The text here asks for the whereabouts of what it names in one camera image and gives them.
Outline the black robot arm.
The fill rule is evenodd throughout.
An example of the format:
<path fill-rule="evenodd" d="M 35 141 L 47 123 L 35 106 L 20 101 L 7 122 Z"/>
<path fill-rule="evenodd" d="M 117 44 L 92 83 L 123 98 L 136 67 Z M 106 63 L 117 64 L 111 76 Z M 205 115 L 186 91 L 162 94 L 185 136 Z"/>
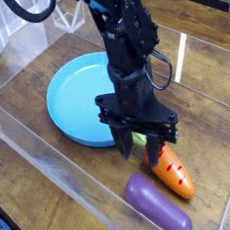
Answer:
<path fill-rule="evenodd" d="M 108 57 L 107 72 L 114 92 L 99 94 L 95 102 L 100 121 L 110 127 L 123 158 L 128 158 L 134 132 L 147 137 L 149 165 L 155 167 L 166 142 L 177 141 L 178 116 L 154 95 L 167 85 L 153 82 L 151 57 L 169 62 L 155 49 L 157 24 L 141 0 L 78 0 L 87 4 L 102 36 Z"/>

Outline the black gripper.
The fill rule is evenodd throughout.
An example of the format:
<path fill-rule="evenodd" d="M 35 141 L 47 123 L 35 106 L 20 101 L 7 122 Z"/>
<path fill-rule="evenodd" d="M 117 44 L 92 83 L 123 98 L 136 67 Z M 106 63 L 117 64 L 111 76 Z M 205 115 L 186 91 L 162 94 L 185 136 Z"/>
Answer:
<path fill-rule="evenodd" d="M 151 62 L 127 75 L 111 65 L 107 72 L 114 84 L 114 93 L 99 94 L 95 98 L 101 111 L 100 121 L 110 127 L 116 147 L 126 160 L 133 148 L 132 133 L 147 135 L 149 165 L 157 167 L 162 144 L 177 141 L 178 116 L 154 95 Z"/>

